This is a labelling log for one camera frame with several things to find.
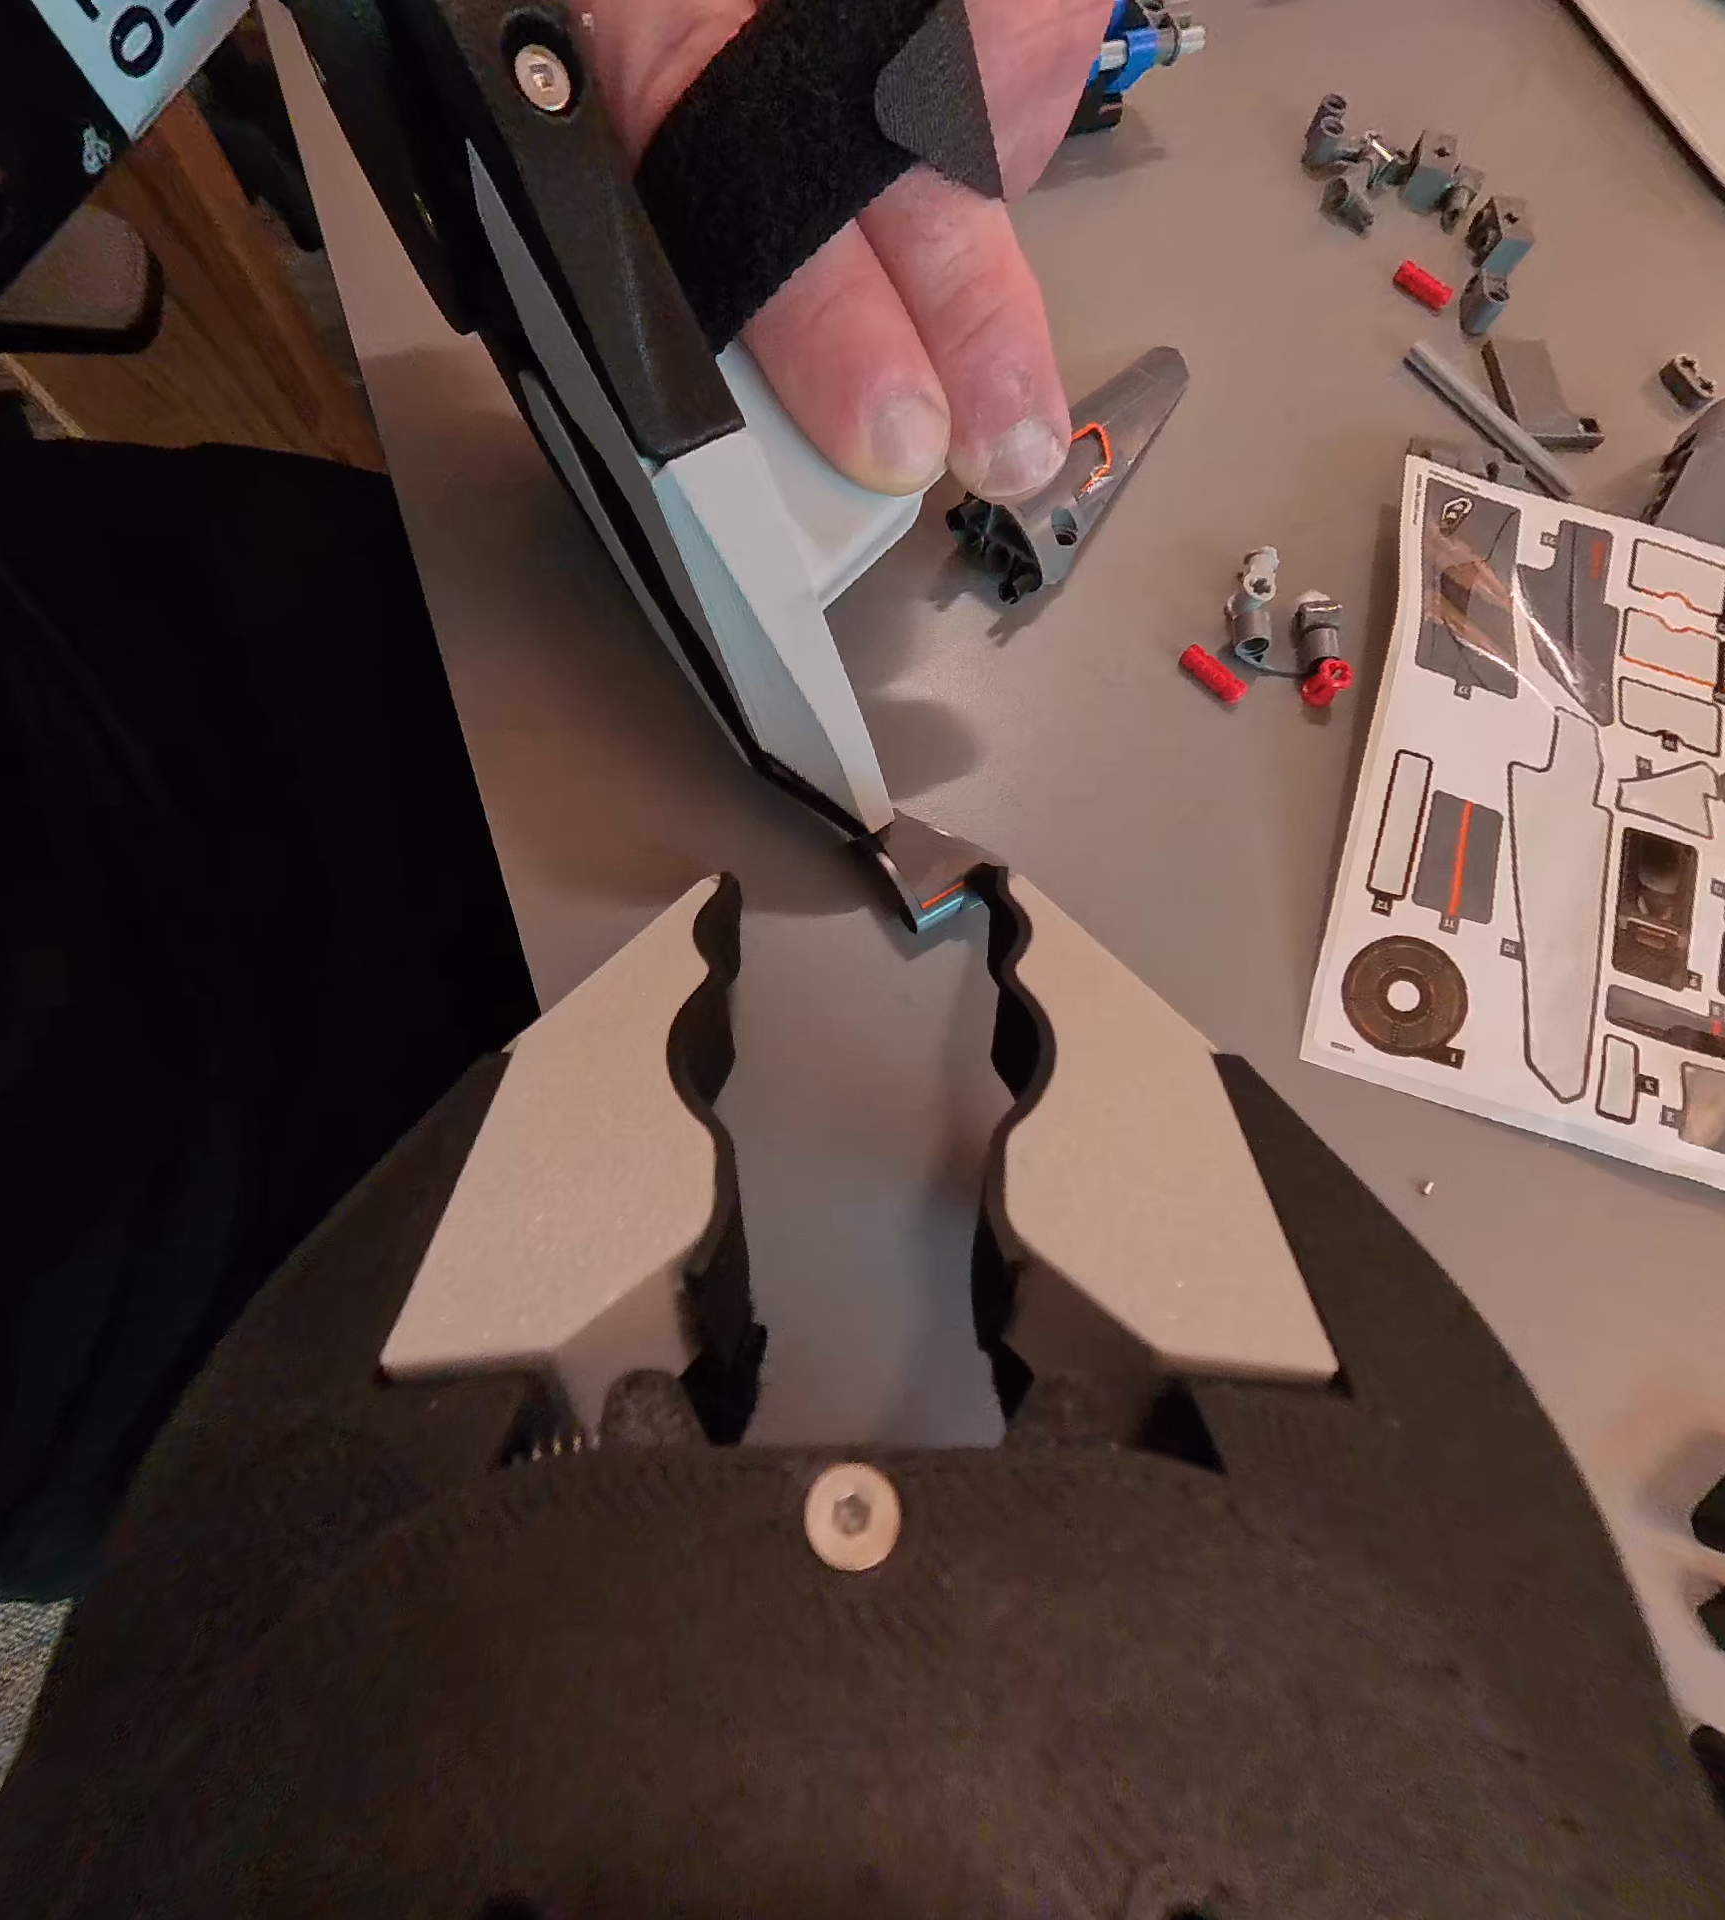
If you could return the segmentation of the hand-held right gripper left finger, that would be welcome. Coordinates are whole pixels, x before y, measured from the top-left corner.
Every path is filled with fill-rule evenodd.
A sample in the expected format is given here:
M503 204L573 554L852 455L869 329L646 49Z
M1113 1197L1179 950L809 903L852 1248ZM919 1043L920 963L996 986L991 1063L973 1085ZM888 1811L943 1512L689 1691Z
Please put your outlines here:
M624 1378L670 1378L707 1444L748 1436L764 1331L720 1116L736 974L740 888L713 876L508 1048L388 1383L533 1378L598 1432Z

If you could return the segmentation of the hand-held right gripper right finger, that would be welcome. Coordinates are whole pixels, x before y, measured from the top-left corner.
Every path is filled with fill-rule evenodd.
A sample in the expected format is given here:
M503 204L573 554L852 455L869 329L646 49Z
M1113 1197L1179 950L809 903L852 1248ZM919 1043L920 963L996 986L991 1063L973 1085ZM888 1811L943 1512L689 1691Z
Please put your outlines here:
M1008 1113L973 1331L1014 1448L1211 1448L1196 1383L1335 1389L1224 1051L1044 888L975 868Z

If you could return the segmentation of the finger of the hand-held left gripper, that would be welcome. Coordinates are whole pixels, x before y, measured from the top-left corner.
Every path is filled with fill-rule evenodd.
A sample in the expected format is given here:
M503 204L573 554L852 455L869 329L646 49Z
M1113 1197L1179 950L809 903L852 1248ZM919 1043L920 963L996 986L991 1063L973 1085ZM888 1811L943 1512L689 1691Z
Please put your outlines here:
M830 829L841 814L815 799L798 778L764 774L756 762L756 737L732 705L725 668L713 664L699 643L699 615L689 602L689 583L670 554L670 531L653 507L646 458L634 439L624 431L624 414L613 406L590 345L573 344L562 301L554 293L544 268L533 265L530 238L513 232L513 217L470 143L470 188L481 229L490 238L490 265L513 301L513 344L530 345L530 368L513 371L513 397L530 427L537 431L544 455L560 458L569 499L580 500L590 527L598 531L604 554L615 563L624 586L634 592L643 615L676 656L685 682L699 692L713 724L732 737L732 747L748 762L756 778L776 783L791 799L823 814Z
M920 493L852 485L748 345L725 345L720 378L740 427L646 472L699 643L756 762L845 829L888 829L891 795L827 608L919 527Z

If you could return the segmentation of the small curved grey lego panel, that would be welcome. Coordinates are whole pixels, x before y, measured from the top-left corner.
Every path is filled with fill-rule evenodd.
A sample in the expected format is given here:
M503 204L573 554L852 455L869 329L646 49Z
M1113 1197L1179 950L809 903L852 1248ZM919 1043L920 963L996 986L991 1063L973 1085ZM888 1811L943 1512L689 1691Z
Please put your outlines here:
M873 876L901 930L931 947L950 915L991 899L1008 853L943 829L919 814L891 814L883 829L852 836L859 859Z

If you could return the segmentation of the grey pointed lego panel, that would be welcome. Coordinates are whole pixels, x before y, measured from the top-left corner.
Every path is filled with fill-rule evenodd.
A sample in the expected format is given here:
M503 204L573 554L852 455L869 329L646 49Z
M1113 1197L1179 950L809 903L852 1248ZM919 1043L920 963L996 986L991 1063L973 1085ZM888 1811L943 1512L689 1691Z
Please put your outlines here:
M999 608L1066 586L1076 552L1141 472L1157 431L1173 419L1179 397L1188 352L1149 345L1072 406L1066 458L1044 493L1020 500L991 500L973 493L947 507L958 554L996 586Z

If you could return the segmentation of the lego sticker sheet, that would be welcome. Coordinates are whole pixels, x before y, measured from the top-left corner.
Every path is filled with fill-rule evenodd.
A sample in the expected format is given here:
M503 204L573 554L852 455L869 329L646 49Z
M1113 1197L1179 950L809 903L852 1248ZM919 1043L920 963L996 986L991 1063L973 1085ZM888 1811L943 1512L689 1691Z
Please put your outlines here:
M1302 1059L1725 1192L1725 552L1409 455Z

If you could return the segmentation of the blue lego engine block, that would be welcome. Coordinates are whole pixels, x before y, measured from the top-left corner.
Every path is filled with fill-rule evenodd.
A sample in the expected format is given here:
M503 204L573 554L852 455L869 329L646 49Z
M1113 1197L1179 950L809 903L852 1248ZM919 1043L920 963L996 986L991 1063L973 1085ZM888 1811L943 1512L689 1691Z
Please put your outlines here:
M1143 86L1149 74L1161 74L1173 58L1204 56L1204 36L1211 33L1188 7L1113 0L1066 140L1113 134L1135 86Z

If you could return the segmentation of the long grey lego axle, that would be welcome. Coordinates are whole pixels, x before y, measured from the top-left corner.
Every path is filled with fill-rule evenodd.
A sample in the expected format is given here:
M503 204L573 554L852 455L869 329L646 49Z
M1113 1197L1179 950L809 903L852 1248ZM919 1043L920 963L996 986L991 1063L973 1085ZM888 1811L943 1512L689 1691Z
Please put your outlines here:
M1506 449L1514 464L1535 472L1535 485L1560 500L1573 500L1568 472L1550 458L1541 439L1529 439L1499 401L1484 401L1448 359L1439 359L1426 344L1401 352L1401 368L1456 414L1468 419L1492 449Z

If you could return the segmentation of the group of grey lego connectors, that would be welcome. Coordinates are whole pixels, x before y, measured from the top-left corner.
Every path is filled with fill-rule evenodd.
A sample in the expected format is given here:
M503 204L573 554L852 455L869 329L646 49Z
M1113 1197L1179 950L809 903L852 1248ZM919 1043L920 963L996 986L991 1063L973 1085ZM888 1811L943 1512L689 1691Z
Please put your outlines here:
M1377 229L1385 208L1401 208L1463 244L1456 329L1484 344L1514 301L1514 274L1541 244L1529 200L1492 190L1484 176L1463 153L1456 134L1417 134L1393 143L1362 134L1344 98L1324 98L1302 140L1302 165L1320 182L1320 217L1353 238Z

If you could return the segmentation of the dark grey flat lego panel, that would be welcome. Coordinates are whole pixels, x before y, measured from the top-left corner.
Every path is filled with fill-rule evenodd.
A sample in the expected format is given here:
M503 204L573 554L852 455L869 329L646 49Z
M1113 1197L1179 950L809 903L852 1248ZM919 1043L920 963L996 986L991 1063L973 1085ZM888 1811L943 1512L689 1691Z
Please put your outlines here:
M1602 419L1573 414L1544 344L1478 345L1499 406L1541 440L1586 455L1603 440Z

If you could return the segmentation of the person's left hand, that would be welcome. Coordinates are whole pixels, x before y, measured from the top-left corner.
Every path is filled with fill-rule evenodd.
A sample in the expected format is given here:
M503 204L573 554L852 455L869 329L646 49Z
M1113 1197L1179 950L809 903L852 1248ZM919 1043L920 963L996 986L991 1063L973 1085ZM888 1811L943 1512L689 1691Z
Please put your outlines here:
M1072 123L1113 7L967 15L999 182L1023 200ZM740 0L590 7L593 86L631 163L748 19ZM740 324L776 406L852 485L909 499L950 472L1014 500L1066 464L1066 382L1008 200L909 165Z

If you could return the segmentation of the grey connector with red axle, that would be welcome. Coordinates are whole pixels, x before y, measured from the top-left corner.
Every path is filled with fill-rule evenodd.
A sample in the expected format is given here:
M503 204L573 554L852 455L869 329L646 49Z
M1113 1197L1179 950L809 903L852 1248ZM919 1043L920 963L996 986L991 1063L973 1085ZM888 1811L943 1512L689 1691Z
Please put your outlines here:
M1344 600L1330 592L1302 592L1293 602L1293 682L1314 710L1330 710L1353 686Z

